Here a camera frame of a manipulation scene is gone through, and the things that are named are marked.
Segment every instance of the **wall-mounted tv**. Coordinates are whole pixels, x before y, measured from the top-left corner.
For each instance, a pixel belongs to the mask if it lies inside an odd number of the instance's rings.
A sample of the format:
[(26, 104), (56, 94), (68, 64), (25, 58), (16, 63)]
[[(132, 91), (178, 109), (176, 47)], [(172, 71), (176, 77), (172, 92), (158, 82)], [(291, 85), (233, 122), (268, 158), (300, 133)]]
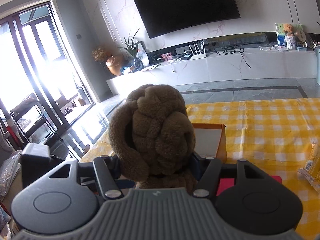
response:
[(134, 0), (149, 38), (209, 22), (240, 18), (235, 0)]

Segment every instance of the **teddy bear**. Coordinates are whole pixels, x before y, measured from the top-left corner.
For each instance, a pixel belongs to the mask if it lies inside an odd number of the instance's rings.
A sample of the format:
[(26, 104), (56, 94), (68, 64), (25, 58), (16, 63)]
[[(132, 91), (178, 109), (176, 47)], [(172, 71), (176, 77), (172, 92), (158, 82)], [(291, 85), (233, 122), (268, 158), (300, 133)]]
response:
[(284, 39), (287, 42), (287, 48), (291, 50), (295, 50), (296, 36), (298, 35), (298, 33), (294, 32), (294, 27), (289, 23), (283, 24), (283, 30), (285, 33)]
[(109, 138), (120, 160), (121, 174), (137, 188), (197, 184), (188, 161), (196, 138), (186, 105), (169, 85), (144, 85), (128, 95), (112, 117)]

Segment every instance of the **glass vase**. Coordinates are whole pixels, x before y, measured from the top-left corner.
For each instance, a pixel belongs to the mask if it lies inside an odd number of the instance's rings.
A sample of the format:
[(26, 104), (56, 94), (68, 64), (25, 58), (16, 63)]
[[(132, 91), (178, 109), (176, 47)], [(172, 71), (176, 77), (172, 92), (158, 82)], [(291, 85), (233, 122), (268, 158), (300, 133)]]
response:
[(139, 58), (133, 59), (133, 66), (137, 70), (142, 70), (143, 69), (143, 63), (142, 63), (141, 59), (139, 59)]

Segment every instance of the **red object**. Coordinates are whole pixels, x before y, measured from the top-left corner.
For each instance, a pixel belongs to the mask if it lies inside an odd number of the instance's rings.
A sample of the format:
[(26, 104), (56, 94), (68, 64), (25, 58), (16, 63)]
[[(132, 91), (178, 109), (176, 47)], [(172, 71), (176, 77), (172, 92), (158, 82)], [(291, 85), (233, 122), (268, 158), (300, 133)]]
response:
[(10, 126), (7, 126), (7, 131), (10, 133), (10, 135), (12, 136), (12, 138), (16, 142), (16, 144), (19, 145), (20, 147), (22, 147), (22, 142), (16, 136), (16, 134), (13, 132), (13, 130), (12, 130), (12, 128)]
[[(282, 184), (282, 179), (280, 176), (271, 176), (276, 181)], [(220, 179), (220, 184), (217, 191), (217, 196), (219, 196), (227, 188), (233, 187), (235, 184), (235, 179)]]
[(11, 214), (9, 213), (9, 211), (8, 211), (7, 208), (4, 206), (3, 203), (0, 203), (0, 206), (3, 208), (3, 210), (4, 210), (9, 216), (11, 216)]

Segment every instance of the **metal screw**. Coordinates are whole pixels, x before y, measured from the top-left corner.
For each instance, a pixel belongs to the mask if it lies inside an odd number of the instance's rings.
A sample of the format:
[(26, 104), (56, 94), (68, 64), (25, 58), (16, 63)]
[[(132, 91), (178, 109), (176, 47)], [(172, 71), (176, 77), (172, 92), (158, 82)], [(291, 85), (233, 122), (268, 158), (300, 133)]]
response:
[(105, 193), (106, 197), (112, 198), (112, 199), (120, 197), (121, 194), (122, 194), (121, 191), (117, 189), (111, 189)]
[(193, 192), (193, 196), (200, 197), (200, 198), (207, 197), (209, 196), (209, 191), (207, 191), (206, 189), (196, 189)]

